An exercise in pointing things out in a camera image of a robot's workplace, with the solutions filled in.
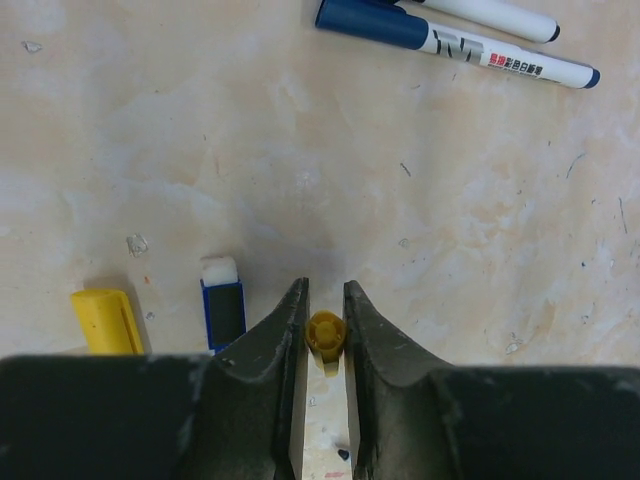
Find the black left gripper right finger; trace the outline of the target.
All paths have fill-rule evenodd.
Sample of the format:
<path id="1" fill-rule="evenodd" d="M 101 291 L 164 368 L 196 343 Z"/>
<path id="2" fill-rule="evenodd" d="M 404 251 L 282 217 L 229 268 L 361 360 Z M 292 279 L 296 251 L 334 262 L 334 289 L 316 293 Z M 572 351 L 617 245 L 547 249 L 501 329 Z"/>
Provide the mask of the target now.
<path id="1" fill-rule="evenodd" d="M 344 286 L 357 479 L 635 479 L 639 372 L 456 366 Z"/>

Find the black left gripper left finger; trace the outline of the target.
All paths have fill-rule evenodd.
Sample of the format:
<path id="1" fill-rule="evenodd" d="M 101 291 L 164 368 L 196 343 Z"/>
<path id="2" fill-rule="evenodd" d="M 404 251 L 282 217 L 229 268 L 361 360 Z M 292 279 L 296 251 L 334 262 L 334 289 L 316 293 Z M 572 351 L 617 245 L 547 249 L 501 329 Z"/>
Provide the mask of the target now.
<path id="1" fill-rule="evenodd" d="M 309 282 L 216 355 L 1 363 L 5 479 L 298 479 Z"/>

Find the yellow clear-pen cap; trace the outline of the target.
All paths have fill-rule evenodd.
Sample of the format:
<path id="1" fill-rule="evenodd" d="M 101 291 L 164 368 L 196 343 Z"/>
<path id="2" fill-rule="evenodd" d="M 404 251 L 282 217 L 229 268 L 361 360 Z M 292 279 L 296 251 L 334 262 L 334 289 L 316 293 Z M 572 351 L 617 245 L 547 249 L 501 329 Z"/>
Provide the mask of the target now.
<path id="1" fill-rule="evenodd" d="M 316 366 L 328 378 L 338 374 L 347 337 L 346 323 L 329 310 L 314 313 L 305 327 L 305 340 Z"/>

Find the yellow marker cap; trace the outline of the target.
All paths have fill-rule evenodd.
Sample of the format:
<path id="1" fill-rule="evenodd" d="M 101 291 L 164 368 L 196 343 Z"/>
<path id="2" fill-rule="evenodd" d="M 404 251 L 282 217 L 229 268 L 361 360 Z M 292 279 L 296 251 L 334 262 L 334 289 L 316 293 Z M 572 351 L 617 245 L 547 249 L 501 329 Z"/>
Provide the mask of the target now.
<path id="1" fill-rule="evenodd" d="M 144 353 L 133 310 L 124 291 L 87 289 L 73 293 L 70 300 L 91 354 Z"/>

